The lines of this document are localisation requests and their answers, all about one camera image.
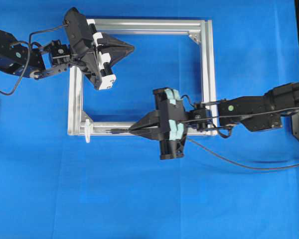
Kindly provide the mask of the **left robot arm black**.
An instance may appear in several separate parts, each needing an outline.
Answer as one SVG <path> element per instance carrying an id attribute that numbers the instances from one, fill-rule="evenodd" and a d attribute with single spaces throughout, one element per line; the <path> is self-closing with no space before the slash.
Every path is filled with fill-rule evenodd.
<path id="1" fill-rule="evenodd" d="M 131 54 L 134 46 L 98 31 L 75 7 L 67 11 L 60 27 L 69 44 L 21 41 L 0 30 L 0 71 L 20 80 L 39 80 L 77 67 L 96 90 L 111 88 L 116 80 L 112 67 Z"/>

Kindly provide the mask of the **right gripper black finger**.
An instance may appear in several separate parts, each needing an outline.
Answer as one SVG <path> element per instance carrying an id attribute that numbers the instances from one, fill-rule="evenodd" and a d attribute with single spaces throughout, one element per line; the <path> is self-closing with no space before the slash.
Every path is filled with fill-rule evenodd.
<path id="1" fill-rule="evenodd" d="M 150 127 L 150 128 L 139 128 L 131 129 L 129 128 L 129 133 L 135 136 L 144 137 L 150 140 L 160 141 L 160 128 Z"/>
<path id="2" fill-rule="evenodd" d="M 146 114 L 139 121 L 129 127 L 129 130 L 138 130 L 148 128 L 152 126 L 158 126 L 159 123 L 159 111 L 155 110 Z"/>

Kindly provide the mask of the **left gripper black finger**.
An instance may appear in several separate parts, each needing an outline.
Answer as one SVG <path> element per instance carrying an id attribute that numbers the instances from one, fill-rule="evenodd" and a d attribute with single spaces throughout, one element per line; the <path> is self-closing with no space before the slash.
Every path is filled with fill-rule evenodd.
<path id="1" fill-rule="evenodd" d="M 129 54 L 132 53 L 134 49 L 135 47 L 133 45 L 106 33 L 102 33 L 102 38 L 100 39 L 100 50 L 102 52 Z"/>
<path id="2" fill-rule="evenodd" d="M 104 50 L 104 53 L 109 53 L 110 62 L 105 64 L 105 72 L 112 72 L 111 67 L 122 60 L 124 57 L 127 57 L 134 51 L 133 48 L 109 48 Z"/>

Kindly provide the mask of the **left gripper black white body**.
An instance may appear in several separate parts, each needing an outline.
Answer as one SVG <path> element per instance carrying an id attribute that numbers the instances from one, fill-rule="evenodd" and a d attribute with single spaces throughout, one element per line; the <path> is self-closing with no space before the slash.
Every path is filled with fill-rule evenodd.
<path id="1" fill-rule="evenodd" d="M 111 56 L 102 53 L 98 40 L 105 36 L 96 30 L 95 21 L 88 20 L 77 8 L 70 8 L 64 16 L 65 31 L 73 52 L 75 65 L 89 79 L 96 90 L 107 90 L 113 86 L 116 76 L 109 66 Z"/>

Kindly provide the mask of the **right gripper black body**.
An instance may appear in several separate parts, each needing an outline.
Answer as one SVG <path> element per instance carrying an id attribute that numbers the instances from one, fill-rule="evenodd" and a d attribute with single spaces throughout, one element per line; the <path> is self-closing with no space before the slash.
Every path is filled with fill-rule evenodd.
<path id="1" fill-rule="evenodd" d="M 172 88 L 155 89 L 153 94 L 158 112 L 160 159 L 182 158 L 187 136 L 183 99 L 178 90 Z"/>

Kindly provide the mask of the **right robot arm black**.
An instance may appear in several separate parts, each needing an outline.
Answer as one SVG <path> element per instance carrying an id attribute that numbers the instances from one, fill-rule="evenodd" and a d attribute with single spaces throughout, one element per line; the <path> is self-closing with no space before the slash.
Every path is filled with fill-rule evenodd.
<path id="1" fill-rule="evenodd" d="M 299 112 L 299 82 L 275 87 L 262 96 L 243 96 L 232 100 L 195 103 L 186 111 L 177 90 L 153 91 L 155 110 L 128 128 L 128 132 L 157 140 L 162 160 L 184 156 L 189 128 L 198 132 L 221 129 L 231 132 L 242 124 L 251 132 L 282 126 L 281 118 Z"/>

